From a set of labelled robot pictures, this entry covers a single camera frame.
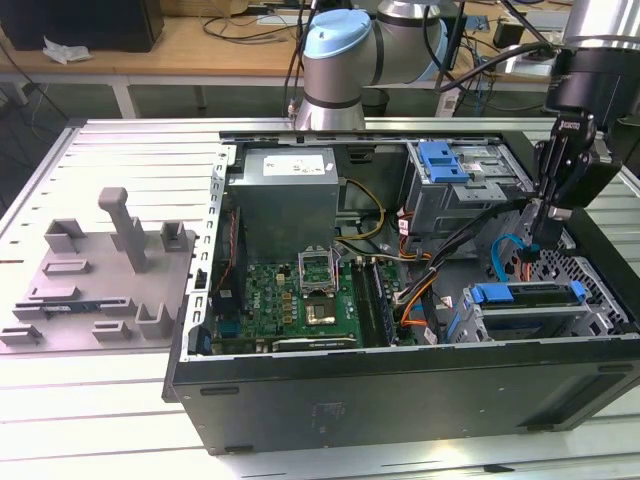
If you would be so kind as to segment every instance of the white table leg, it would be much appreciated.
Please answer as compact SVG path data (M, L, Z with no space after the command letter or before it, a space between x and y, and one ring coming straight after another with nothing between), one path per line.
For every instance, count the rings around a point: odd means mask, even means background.
M129 85L126 83L118 83L111 87L116 96L118 107L120 107L122 118L140 118L140 112L138 112L138 107L131 96Z
M29 99L22 91L22 86L19 83L0 83L0 88L16 105L22 107L29 103Z
M196 94L196 106L198 110L207 108L207 96L204 93L204 87L202 85L196 85L193 87L193 91Z

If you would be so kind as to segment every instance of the motherboard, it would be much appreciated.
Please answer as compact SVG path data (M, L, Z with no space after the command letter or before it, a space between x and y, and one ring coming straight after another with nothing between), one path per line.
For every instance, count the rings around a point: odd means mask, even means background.
M255 353L267 353L272 349L286 350L287 345L300 349L304 341L312 348L313 341L342 339L350 348L367 346L365 337L368 326L362 326L367 316L363 304L370 299L358 286L359 275L371 264L354 261L335 262L335 291L330 293L308 291L306 285L320 285L331 277L327 264L307 262L301 275L300 264L260 263L247 268L245 307L238 318L225 316L217 325L218 335L214 345L228 351L248 352L248 345ZM376 262L380 280L380 292L391 316L391 300L400 283L396 266L392 262ZM393 324L389 335L395 335Z

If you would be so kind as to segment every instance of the metal workbench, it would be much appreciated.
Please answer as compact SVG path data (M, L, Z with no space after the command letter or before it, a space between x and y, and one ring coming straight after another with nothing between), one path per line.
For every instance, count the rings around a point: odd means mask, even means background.
M368 126L432 132L481 126L523 131L534 142L548 136L551 122L382 119ZM91 121L66 129L0 221L0 323L11 321L13 303L48 248L42 235L51 219L76 217L84 231L110 231L97 194L103 186L124 186L144 228L177 219L197 230L218 132L285 129L281 120L242 119ZM638 274L639 197L636 180L623 171L589 209ZM0 476L415 479L445 471L482 475L484 466L502 465L514 469L500 474L504 480L640 477L640 388L572 432L215 458L181 406L160 399L167 358L163 351L0 358Z

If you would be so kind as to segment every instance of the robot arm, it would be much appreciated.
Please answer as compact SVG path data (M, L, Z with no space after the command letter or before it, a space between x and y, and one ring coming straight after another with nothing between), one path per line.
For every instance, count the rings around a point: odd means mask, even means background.
M576 0L563 40L546 100L558 120L536 146L532 237L542 248L556 248L572 210L588 206L626 160L609 155L606 140L640 100L640 0Z
M377 19L357 10L317 15L304 50L304 100L296 130L363 130L362 87L411 83L436 71L423 35L424 5L385 0ZM440 61L447 48L437 8L427 36Z
M426 24L426 6L418 1L436 5L430 6ZM295 128L363 130L363 86L431 78L435 66L423 28L440 63L447 49L437 3L385 0L375 22L351 10L315 17L304 50L305 98ZM546 100L558 120L551 139L536 146L539 209L532 236L542 248L556 248L573 209L589 205L622 167L615 152L609 158L598 132L606 141L615 122L640 102L640 0L575 0L563 40Z

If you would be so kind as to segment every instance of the end effector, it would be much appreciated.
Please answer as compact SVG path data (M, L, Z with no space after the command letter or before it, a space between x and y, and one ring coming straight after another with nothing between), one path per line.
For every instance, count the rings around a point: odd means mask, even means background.
M597 122L589 113L561 113L549 141L536 145L539 209L531 226L532 243L557 248L575 208L587 207L620 171L596 139Z

